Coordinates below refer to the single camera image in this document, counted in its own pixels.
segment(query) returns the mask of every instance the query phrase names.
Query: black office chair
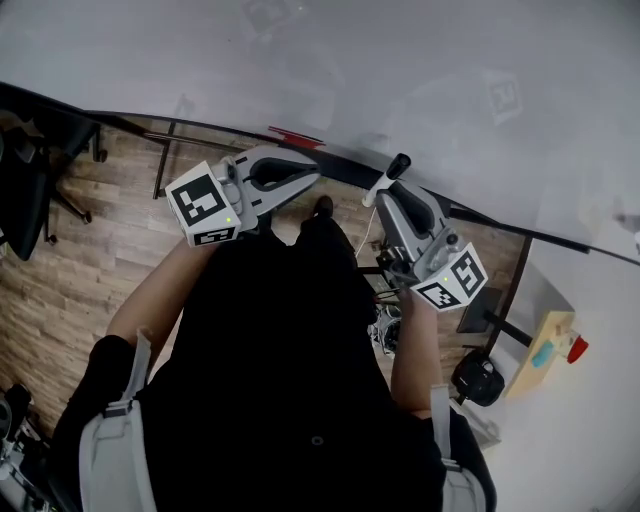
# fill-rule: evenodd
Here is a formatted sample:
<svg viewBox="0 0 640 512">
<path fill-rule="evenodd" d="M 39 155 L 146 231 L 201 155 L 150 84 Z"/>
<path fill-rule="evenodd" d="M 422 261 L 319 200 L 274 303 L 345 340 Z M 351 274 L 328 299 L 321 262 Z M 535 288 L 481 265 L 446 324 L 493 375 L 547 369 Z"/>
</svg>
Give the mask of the black office chair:
<svg viewBox="0 0 640 512">
<path fill-rule="evenodd" d="M 26 261 L 31 256 L 44 225 L 44 239 L 55 245 L 49 233 L 49 203 L 55 199 L 71 213 L 91 222 L 56 189 L 61 172 L 49 162 L 48 141 L 30 137 L 22 128 L 0 132 L 0 229 L 16 255 Z"/>
<path fill-rule="evenodd" d="M 73 161 L 91 142 L 93 161 L 104 162 L 107 151 L 100 147 L 100 125 L 83 117 L 37 107 L 33 124 L 47 140 L 49 146 L 60 148 Z"/>
</svg>

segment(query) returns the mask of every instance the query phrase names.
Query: backpack strap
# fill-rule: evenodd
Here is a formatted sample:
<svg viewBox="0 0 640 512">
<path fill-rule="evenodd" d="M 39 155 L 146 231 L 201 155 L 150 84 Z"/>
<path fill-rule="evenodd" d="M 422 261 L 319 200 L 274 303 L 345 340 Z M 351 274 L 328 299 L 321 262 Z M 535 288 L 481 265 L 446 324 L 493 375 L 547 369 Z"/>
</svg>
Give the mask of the backpack strap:
<svg viewBox="0 0 640 512">
<path fill-rule="evenodd" d="M 443 512 L 485 512 L 486 501 L 480 482 L 471 471 L 451 459 L 451 407 L 446 384 L 431 387 L 431 420 L 434 440 L 447 470 L 442 487 Z"/>
<path fill-rule="evenodd" d="M 84 512 L 156 512 L 144 446 L 140 404 L 151 344 L 140 331 L 129 383 L 83 429 L 78 450 L 80 497 Z"/>
<path fill-rule="evenodd" d="M 135 394 L 144 388 L 147 383 L 147 371 L 151 360 L 151 342 L 145 338 L 138 329 L 138 343 L 136 343 L 136 355 L 133 358 L 131 375 L 127 389 L 122 394 L 121 401 L 131 400 Z"/>
<path fill-rule="evenodd" d="M 449 386 L 441 384 L 431 387 L 431 420 L 435 442 L 440 448 L 443 462 L 451 460 L 451 440 L 449 438 Z"/>
</svg>

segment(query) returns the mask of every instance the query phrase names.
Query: wooden floor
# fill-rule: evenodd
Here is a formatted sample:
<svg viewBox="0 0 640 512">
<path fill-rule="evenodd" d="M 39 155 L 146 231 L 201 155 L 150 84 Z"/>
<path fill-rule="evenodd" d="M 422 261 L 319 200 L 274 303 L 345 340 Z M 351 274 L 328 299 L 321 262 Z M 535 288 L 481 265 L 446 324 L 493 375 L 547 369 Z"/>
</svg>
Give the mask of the wooden floor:
<svg viewBox="0 0 640 512">
<path fill-rule="evenodd" d="M 166 123 L 153 125 L 154 129 L 167 128 Z M 206 132 L 212 139 L 242 149 L 256 143 L 235 135 Z M 184 126 L 179 126 L 176 133 L 205 137 L 205 130 Z M 96 164 L 89 155 L 82 155 L 59 184 L 68 198 L 91 211 L 93 222 L 84 225 L 54 204 L 50 218 L 58 244 L 50 247 L 39 241 L 28 262 L 19 261 L 11 251 L 0 260 L 0 387 L 25 384 L 49 433 L 112 315 L 182 236 L 166 200 L 151 199 L 161 147 L 109 129 L 103 132 L 103 144 L 109 151 L 107 162 Z M 175 145 L 167 161 L 164 184 L 202 160 L 215 163 L 224 154 L 201 146 Z M 357 247 L 371 216 L 371 210 L 360 203 L 363 190 L 327 179 L 278 212 L 274 231 L 292 243 L 301 220 L 322 194 L 333 197 L 335 219 Z M 506 290 L 522 239 L 472 224 L 456 223 L 456 227 L 474 243 L 490 285 Z M 381 237 L 376 217 L 368 241 Z M 375 264 L 370 243 L 359 261 L 362 266 Z M 455 333 L 461 315 L 459 310 L 439 317 L 446 375 L 464 355 L 463 344 L 481 345 L 486 341 L 485 335 Z M 168 344 L 163 359 L 170 350 Z M 391 362 L 382 355 L 379 359 L 388 376 Z"/>
</svg>

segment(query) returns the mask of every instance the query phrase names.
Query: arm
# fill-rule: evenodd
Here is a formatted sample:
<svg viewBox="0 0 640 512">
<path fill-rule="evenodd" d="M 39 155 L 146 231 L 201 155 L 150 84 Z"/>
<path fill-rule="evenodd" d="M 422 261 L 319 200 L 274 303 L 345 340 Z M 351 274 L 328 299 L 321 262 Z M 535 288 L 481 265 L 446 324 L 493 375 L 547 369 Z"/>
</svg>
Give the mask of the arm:
<svg viewBox="0 0 640 512">
<path fill-rule="evenodd" d="M 155 362 L 217 245 L 189 247 L 182 240 L 120 306 L 107 328 L 132 345 L 143 329 Z"/>
<path fill-rule="evenodd" d="M 431 417 L 431 386 L 442 384 L 436 310 L 410 290 L 400 293 L 402 324 L 391 373 L 391 396 L 402 410 Z"/>
</svg>

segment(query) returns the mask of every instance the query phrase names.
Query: black bag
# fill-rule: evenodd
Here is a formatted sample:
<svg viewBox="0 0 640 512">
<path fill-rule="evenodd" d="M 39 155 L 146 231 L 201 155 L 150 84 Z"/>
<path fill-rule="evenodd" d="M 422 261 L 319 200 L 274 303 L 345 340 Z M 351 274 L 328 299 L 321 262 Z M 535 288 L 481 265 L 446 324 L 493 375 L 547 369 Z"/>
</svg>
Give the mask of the black bag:
<svg viewBox="0 0 640 512">
<path fill-rule="evenodd" d="M 483 407 L 495 402 L 504 389 L 504 378 L 479 349 L 472 350 L 458 363 L 451 382 L 464 398 Z"/>
</svg>

